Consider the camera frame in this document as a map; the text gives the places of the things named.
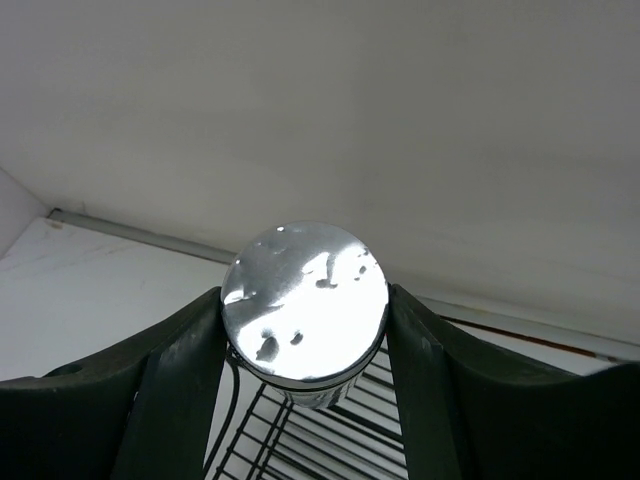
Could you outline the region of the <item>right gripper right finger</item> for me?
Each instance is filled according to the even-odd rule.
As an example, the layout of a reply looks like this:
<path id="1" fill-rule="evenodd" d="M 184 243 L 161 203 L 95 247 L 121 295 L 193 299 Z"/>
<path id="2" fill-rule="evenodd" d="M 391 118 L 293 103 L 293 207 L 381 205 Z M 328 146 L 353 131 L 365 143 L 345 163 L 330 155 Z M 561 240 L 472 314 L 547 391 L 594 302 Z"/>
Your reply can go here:
<path id="1" fill-rule="evenodd" d="M 580 376 L 389 289 L 387 344 L 413 479 L 635 479 L 639 367 Z"/>

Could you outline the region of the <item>silver lid spice shaker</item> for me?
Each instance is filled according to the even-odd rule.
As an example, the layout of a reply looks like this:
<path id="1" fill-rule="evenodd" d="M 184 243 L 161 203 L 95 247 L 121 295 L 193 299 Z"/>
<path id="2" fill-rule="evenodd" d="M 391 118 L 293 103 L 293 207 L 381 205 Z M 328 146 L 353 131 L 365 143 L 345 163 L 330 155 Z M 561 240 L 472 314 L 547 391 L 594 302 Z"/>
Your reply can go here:
<path id="1" fill-rule="evenodd" d="M 352 233 L 297 221 L 259 234 L 230 264 L 221 315 L 239 363 L 292 403 L 337 404 L 382 344 L 389 284 Z"/>

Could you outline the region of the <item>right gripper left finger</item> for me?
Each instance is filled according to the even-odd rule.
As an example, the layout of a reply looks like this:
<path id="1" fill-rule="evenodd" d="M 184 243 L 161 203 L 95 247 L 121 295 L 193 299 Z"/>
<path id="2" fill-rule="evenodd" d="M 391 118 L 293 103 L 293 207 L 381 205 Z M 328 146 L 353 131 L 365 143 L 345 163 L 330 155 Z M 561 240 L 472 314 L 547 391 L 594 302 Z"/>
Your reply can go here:
<path id="1" fill-rule="evenodd" d="M 203 478 L 226 344 L 213 288 L 109 348 L 2 381 L 2 478 Z"/>

